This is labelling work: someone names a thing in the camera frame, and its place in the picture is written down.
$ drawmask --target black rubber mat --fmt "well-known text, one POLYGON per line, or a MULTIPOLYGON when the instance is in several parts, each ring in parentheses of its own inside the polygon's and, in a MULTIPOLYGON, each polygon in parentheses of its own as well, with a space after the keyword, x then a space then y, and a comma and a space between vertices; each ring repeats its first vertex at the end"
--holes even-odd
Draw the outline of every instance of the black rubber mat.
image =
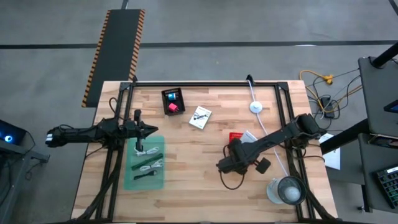
POLYGON ((82 107, 97 107, 104 81, 132 80, 136 75, 145 11, 109 10, 88 76, 82 107))

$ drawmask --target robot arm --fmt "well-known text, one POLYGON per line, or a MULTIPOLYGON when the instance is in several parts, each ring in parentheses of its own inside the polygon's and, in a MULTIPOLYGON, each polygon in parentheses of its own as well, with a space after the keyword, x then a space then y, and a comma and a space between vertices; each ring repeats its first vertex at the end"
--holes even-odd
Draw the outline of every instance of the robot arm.
POLYGON ((60 147, 66 143, 100 142, 109 146, 115 141, 128 138, 138 138, 136 149, 141 151, 141 139, 158 130, 157 127, 147 125, 140 119, 141 110, 135 110, 134 121, 126 121, 119 125, 118 118, 102 119, 97 125, 90 128, 63 128, 58 126, 47 132, 46 145, 60 147))
POLYGON ((234 139, 227 145, 229 156, 221 159, 217 163, 218 170, 227 174, 235 171, 244 175, 251 164, 256 164, 257 171, 265 173, 268 168, 263 159, 257 161, 260 153, 280 144, 286 140, 292 140, 294 146, 305 147, 311 139, 319 138, 322 131, 314 118, 310 114, 301 114, 282 129, 271 133, 255 142, 242 143, 239 139, 234 139))

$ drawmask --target red object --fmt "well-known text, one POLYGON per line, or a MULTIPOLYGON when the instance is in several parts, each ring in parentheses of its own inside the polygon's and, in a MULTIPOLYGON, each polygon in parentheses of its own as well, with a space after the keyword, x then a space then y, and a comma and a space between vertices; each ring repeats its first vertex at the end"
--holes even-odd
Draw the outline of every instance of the red object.
POLYGON ((176 111, 178 111, 178 106, 175 105, 174 103, 171 103, 171 104, 169 105, 169 110, 170 110, 171 112, 176 112, 176 111))
POLYGON ((233 139, 240 139, 242 136, 243 133, 229 133, 229 143, 231 143, 233 139))

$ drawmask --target white puck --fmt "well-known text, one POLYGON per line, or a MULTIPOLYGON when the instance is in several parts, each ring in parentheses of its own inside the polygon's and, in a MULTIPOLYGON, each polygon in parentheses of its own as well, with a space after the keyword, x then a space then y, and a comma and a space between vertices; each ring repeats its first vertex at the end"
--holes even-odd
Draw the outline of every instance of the white puck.
POLYGON ((254 101, 250 104, 250 111, 253 113, 260 113, 262 111, 262 105, 258 101, 254 101))

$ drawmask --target white card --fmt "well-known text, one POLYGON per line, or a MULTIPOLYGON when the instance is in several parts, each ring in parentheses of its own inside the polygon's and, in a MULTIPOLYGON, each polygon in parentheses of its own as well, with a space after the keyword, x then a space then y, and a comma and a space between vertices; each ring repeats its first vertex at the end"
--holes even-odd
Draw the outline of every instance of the white card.
POLYGON ((201 106, 198 106, 198 108, 195 110, 195 113, 192 115, 189 123, 194 125, 197 128, 203 129, 205 127, 205 124, 207 123, 207 120, 209 119, 210 115, 211 115, 210 110, 203 108, 201 106))
POLYGON ((255 142, 257 141, 257 138, 254 137, 254 135, 252 135, 252 133, 250 133, 249 131, 245 131, 241 137, 241 142, 245 143, 245 142, 255 142))
MULTIPOLYGON (((326 133, 324 134, 320 139, 319 143, 323 143, 324 141, 330 139, 334 135, 326 133)), ((325 159, 325 166, 340 170, 340 148, 335 149, 334 151, 328 152, 325 155, 323 155, 323 158, 325 159)))

